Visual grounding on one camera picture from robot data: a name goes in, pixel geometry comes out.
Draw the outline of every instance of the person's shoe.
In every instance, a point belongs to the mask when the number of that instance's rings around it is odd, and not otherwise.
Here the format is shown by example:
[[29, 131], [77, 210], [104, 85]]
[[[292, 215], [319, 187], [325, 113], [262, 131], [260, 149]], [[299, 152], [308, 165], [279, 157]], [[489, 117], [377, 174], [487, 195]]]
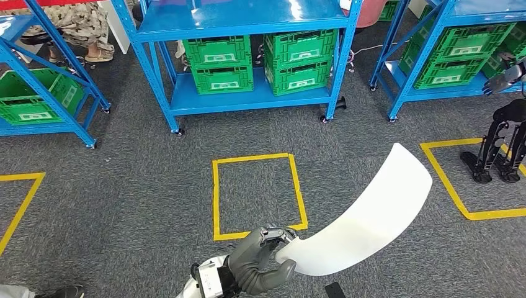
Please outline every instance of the person's shoe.
[[97, 63], [97, 62], [108, 62], [112, 61], [114, 59], [114, 54], [108, 50], [101, 49], [99, 51], [99, 55], [96, 57], [91, 57], [86, 55], [84, 59], [91, 63]]
[[83, 298], [84, 287], [79, 285], [67, 286], [56, 290], [50, 295], [35, 296], [35, 298]]

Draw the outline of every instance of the yellow tape marking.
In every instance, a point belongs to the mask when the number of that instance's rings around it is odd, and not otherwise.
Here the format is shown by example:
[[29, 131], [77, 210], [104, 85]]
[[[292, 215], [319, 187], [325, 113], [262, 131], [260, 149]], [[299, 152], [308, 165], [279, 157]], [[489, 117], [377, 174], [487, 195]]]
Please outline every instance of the yellow tape marking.
[[[449, 141], [439, 141], [439, 142], [429, 142], [421, 143], [420, 147], [422, 151], [426, 154], [427, 158], [431, 162], [431, 165], [437, 172], [440, 180], [444, 184], [446, 191], [449, 193], [449, 196], [452, 198], [453, 203], [457, 206], [458, 210], [462, 215], [470, 220], [486, 220], [486, 219], [503, 219], [508, 217], [520, 217], [526, 216], [526, 208], [517, 208], [517, 209], [503, 209], [503, 210], [490, 210], [490, 211], [480, 211], [480, 212], [470, 212], [464, 203], [460, 200], [460, 197], [457, 194], [455, 188], [447, 178], [442, 167], [439, 165], [437, 159], [431, 152], [431, 148], [438, 147], [450, 147], [450, 146], [459, 146], [459, 145], [474, 145], [482, 142], [481, 138], [465, 138], [460, 140], [449, 140]], [[507, 152], [508, 146], [503, 144], [501, 150]], [[519, 166], [520, 172], [526, 176], [526, 168], [524, 165]]]
[[15, 232], [16, 227], [18, 226], [20, 220], [22, 219], [22, 216], [24, 215], [24, 212], [29, 206], [29, 203], [31, 203], [31, 200], [33, 199], [33, 196], [37, 192], [37, 189], [40, 186], [40, 183], [42, 183], [42, 179], [44, 179], [45, 175], [46, 173], [41, 172], [41, 173], [13, 174], [13, 175], [0, 176], [0, 181], [17, 181], [17, 180], [30, 180], [30, 179], [35, 180], [31, 188], [29, 189], [29, 192], [25, 196], [24, 201], [22, 202], [15, 216], [11, 220], [11, 223], [7, 227], [6, 232], [2, 236], [2, 240], [0, 240], [0, 256], [4, 252], [4, 249], [6, 248], [7, 243], [11, 239], [11, 236], [13, 235], [13, 233]]
[[252, 156], [242, 156], [242, 157], [233, 157], [233, 158], [223, 158], [220, 160], [212, 161], [212, 173], [213, 173], [213, 239], [214, 241], [220, 240], [233, 240], [246, 237], [250, 232], [238, 232], [238, 233], [224, 233], [221, 234], [220, 225], [219, 225], [219, 168], [218, 165], [222, 163], [238, 163], [241, 161], [254, 161], [254, 160], [268, 160], [271, 158], [288, 158], [290, 164], [290, 171], [292, 174], [292, 181], [294, 183], [294, 191], [296, 194], [296, 200], [298, 202], [298, 209], [300, 211], [300, 220], [301, 223], [291, 225], [291, 228], [295, 230], [304, 230], [308, 227], [307, 213], [305, 211], [305, 204], [303, 203], [303, 196], [301, 195], [300, 190], [300, 179], [298, 178], [298, 173], [296, 170], [296, 162], [294, 161], [294, 156], [289, 153], [275, 153], [275, 154], [266, 154], [266, 155], [252, 155]]

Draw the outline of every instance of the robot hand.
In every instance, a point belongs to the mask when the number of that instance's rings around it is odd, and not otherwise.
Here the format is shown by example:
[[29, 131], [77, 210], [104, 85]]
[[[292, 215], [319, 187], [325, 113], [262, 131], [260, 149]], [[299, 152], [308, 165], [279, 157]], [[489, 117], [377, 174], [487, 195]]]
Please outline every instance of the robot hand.
[[228, 267], [242, 291], [258, 295], [287, 282], [296, 268], [296, 262], [286, 260], [279, 269], [261, 272], [269, 262], [270, 254], [280, 242], [289, 243], [296, 237], [290, 228], [257, 228], [228, 257]]
[[514, 66], [511, 66], [505, 72], [494, 76], [486, 81], [483, 87], [483, 92], [486, 95], [501, 92], [511, 87], [518, 81], [526, 79], [526, 58], [518, 61]]

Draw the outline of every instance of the white plastic sheet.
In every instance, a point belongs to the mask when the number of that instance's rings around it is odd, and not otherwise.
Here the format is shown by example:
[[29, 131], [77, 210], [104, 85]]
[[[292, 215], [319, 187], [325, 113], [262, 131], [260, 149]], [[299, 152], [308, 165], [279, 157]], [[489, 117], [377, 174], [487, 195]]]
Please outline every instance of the white plastic sheet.
[[387, 246], [416, 217], [431, 189], [425, 167], [395, 143], [360, 197], [330, 225], [306, 240], [294, 239], [276, 261], [296, 261], [296, 272], [322, 276], [349, 268]]

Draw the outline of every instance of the blue metal shelf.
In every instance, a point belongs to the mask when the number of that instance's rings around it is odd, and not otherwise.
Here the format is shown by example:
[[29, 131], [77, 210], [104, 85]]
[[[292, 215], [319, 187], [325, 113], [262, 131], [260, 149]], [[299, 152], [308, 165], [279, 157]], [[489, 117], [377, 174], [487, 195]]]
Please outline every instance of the blue metal shelf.
[[263, 68], [254, 68], [254, 90], [249, 92], [199, 95], [191, 73], [177, 76], [171, 101], [172, 115], [192, 115], [270, 107], [327, 104], [331, 99], [327, 87], [306, 90], [283, 96], [274, 96], [265, 81]]
[[[436, 7], [442, 0], [427, 0]], [[492, 24], [518, 22], [526, 17], [526, 1], [521, 0], [462, 0], [457, 1], [447, 25]]]
[[[353, 0], [348, 16], [338, 0], [144, 0], [144, 21], [139, 29], [131, 21], [124, 0], [112, 0], [112, 4], [171, 132], [180, 132], [174, 116], [303, 104], [327, 104], [325, 119], [333, 119], [362, 0]], [[342, 40], [337, 35], [335, 42], [331, 88], [284, 96], [272, 94], [261, 69], [254, 69], [251, 92], [200, 96], [192, 75], [176, 72], [166, 45], [166, 41], [187, 38], [338, 28], [344, 29], [344, 34]], [[158, 53], [171, 79], [170, 101], [161, 79]]]
[[29, 28], [29, 26], [35, 25], [36, 23], [36, 18], [31, 14], [1, 16], [0, 37], [10, 42], [14, 42]]
[[136, 39], [142, 42], [347, 27], [337, 1], [152, 1]]
[[[400, 0], [398, 8], [391, 21], [391, 27], [381, 49], [380, 57], [369, 81], [371, 89], [374, 90], [379, 82], [389, 98], [392, 100], [388, 117], [396, 119], [396, 115], [405, 102], [425, 101], [429, 99], [443, 99], [450, 97], [477, 96], [482, 95], [482, 88], [487, 78], [482, 73], [478, 73], [470, 82], [464, 86], [452, 86], [445, 88], [421, 89], [413, 88], [420, 71], [432, 52], [435, 43], [438, 41], [442, 31], [446, 27], [492, 24], [503, 22], [526, 21], [526, 1], [523, 0], [427, 0], [432, 4], [433, 10], [425, 16], [414, 28], [412, 28], [401, 40], [396, 43], [395, 36], [400, 27], [404, 10], [409, 4], [409, 0]], [[405, 75], [398, 67], [397, 61], [387, 61], [397, 49], [413, 34], [420, 30], [431, 18], [435, 21], [429, 30], [426, 41], [422, 44], [421, 50], [413, 63], [410, 72]], [[391, 90], [387, 82], [382, 77], [382, 70], [386, 68], [398, 85], [398, 93]], [[515, 84], [504, 92], [520, 91], [522, 85]]]
[[[387, 61], [385, 63], [387, 70], [393, 75], [394, 81], [400, 88], [405, 80], [406, 75], [398, 67], [398, 61]], [[464, 86], [452, 86], [432, 89], [411, 89], [406, 96], [405, 101], [425, 101], [428, 99], [440, 99], [440, 98], [453, 98], [453, 97], [465, 97], [465, 96], [477, 96], [484, 95], [482, 93], [482, 87], [488, 79], [482, 74], [478, 73], [469, 84]], [[516, 83], [509, 89], [503, 91], [504, 93], [517, 92], [522, 88], [522, 83]]]
[[[70, 47], [62, 39], [60, 33], [46, 16], [40, 5], [36, 0], [24, 0], [31, 14], [21, 16], [2, 16], [0, 17], [0, 61], [9, 65], [9, 67], [16, 71], [16, 73], [30, 86], [36, 94], [38, 94], [49, 107], [60, 117], [62, 122], [57, 123], [43, 123], [43, 124], [29, 124], [29, 125], [11, 125], [5, 120], [0, 119], [0, 135], [30, 135], [36, 133], [57, 133], [57, 132], [73, 132], [75, 133], [89, 148], [95, 148], [95, 138], [88, 132], [87, 128], [94, 118], [94, 113], [98, 106], [108, 112], [110, 103], [106, 101], [99, 88], [84, 67], [77, 60], [75, 54]], [[14, 42], [29, 28], [31, 25], [40, 25], [49, 34], [55, 42], [55, 45], [64, 57], [69, 62], [69, 66], [75, 70], [76, 74], [51, 64], [49, 61], [28, 52], [24, 48], [16, 45]], [[71, 115], [49, 90], [35, 77], [35, 75], [27, 69], [24, 62], [21, 62], [13, 53], [13, 50], [18, 51], [24, 55], [30, 56], [36, 62], [54, 70], [64, 76], [67, 76], [76, 82], [80, 83], [84, 89], [84, 97], [81, 99], [75, 113]], [[80, 113], [88, 96], [94, 98], [94, 102], [85, 116], [83, 124], [77, 121], [77, 116]]]

